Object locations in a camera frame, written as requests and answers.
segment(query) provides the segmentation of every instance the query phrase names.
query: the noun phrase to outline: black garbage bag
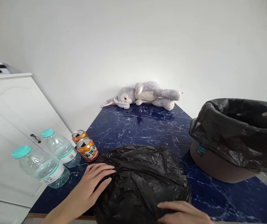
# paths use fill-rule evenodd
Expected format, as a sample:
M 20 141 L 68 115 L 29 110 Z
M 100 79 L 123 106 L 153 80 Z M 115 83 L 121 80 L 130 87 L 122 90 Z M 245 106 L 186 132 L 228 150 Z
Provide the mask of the black garbage bag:
M 208 101 L 189 134 L 225 161 L 267 176 L 267 102 Z
M 191 202 L 183 167 L 166 146 L 126 145 L 96 160 L 115 167 L 112 181 L 93 207 L 98 224 L 151 224 L 166 213 L 163 201 Z

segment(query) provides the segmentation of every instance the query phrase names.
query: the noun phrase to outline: white cabinet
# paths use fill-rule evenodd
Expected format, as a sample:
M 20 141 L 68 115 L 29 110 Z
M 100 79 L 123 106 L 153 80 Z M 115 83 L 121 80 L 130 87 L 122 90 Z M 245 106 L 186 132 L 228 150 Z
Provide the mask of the white cabinet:
M 0 76 L 0 201 L 28 208 L 34 205 L 46 185 L 24 174 L 10 153 L 22 145 L 45 150 L 40 133 L 47 128 L 73 143 L 71 132 L 31 75 Z M 38 143 L 31 134 L 42 142 Z
M 20 224 L 30 209 L 0 202 L 0 224 Z

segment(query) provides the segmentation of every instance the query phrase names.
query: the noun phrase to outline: bottle cap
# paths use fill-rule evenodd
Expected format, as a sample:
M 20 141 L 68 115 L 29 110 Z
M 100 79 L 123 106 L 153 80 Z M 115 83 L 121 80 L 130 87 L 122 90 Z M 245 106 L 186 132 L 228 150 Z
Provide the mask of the bottle cap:
M 43 132 L 41 132 L 41 135 L 43 138 L 48 138 L 49 136 L 52 136 L 55 133 L 54 130 L 52 130 L 51 128 L 49 129 L 45 129 Z
M 27 146 L 27 145 L 20 146 L 16 150 L 11 152 L 11 156 L 14 159 L 20 159 L 21 157 L 28 155 L 31 150 L 32 150 L 32 148 L 30 146 Z

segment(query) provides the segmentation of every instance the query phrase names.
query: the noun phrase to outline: marble surface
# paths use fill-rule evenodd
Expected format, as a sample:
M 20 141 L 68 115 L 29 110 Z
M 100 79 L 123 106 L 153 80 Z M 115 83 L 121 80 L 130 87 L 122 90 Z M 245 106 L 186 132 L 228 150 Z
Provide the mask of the marble surface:
M 192 186 L 192 204 L 214 221 L 267 223 L 267 186 L 258 178 L 227 184 L 211 178 L 192 160 L 188 134 L 191 118 L 177 105 L 171 111 L 151 104 L 115 105 L 102 109 L 87 130 L 100 154 L 126 144 L 166 144 L 181 159 Z M 58 189 L 47 187 L 30 210 L 49 213 L 77 185 L 87 167 L 84 159 L 71 168 L 68 182 Z M 84 215 L 93 215 L 87 211 Z

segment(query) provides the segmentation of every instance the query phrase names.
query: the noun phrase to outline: brown trash can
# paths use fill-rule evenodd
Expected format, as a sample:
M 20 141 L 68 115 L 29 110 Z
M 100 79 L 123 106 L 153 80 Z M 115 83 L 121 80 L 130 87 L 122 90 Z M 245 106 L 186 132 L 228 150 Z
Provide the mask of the brown trash can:
M 190 148 L 192 159 L 205 173 L 217 180 L 238 183 L 258 175 L 258 173 L 228 163 L 209 150 L 202 152 L 203 150 L 199 148 L 197 152 L 198 146 L 199 143 L 193 140 Z

